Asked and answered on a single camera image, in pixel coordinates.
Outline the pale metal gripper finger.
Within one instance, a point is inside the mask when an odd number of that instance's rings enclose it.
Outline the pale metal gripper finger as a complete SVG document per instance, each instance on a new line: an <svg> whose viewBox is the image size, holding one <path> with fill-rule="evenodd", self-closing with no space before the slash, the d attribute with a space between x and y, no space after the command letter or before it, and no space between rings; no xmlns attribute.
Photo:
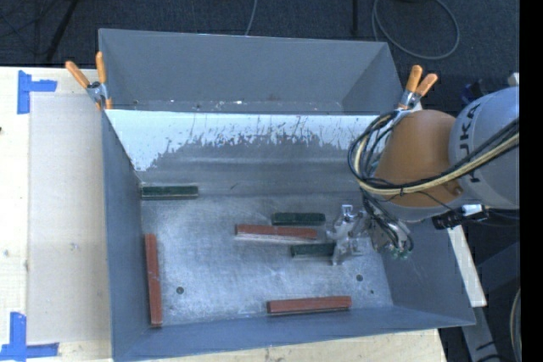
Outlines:
<svg viewBox="0 0 543 362"><path fill-rule="evenodd" d="M341 265L371 252L371 243L367 238L357 237L337 241L331 257L332 265Z"/></svg>
<svg viewBox="0 0 543 362"><path fill-rule="evenodd" d="M363 213L352 204L342 204L339 216L326 229L328 240L343 242L351 239L356 233L356 227L361 223Z"/></svg>

